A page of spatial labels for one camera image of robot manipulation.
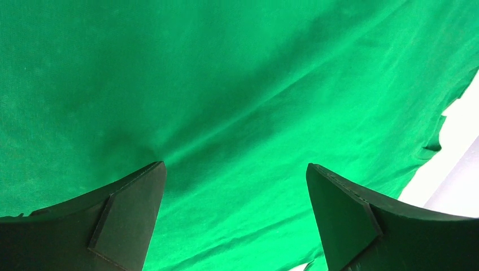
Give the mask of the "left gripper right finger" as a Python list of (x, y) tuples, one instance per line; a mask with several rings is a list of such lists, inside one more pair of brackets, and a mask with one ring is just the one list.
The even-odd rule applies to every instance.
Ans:
[(412, 206), (318, 165), (306, 181), (329, 270), (477, 270), (478, 219)]

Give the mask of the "green t shirt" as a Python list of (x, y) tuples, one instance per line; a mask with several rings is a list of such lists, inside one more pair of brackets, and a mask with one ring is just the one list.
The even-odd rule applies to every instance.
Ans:
[(398, 197), (477, 71), (477, 1), (2, 1), (1, 215), (163, 161), (146, 270), (325, 267), (307, 166)]

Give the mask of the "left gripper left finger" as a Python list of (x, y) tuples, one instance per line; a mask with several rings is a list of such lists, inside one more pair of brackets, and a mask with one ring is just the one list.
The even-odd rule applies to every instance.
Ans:
[(1, 218), (2, 270), (142, 270), (167, 170), (151, 163), (30, 215)]

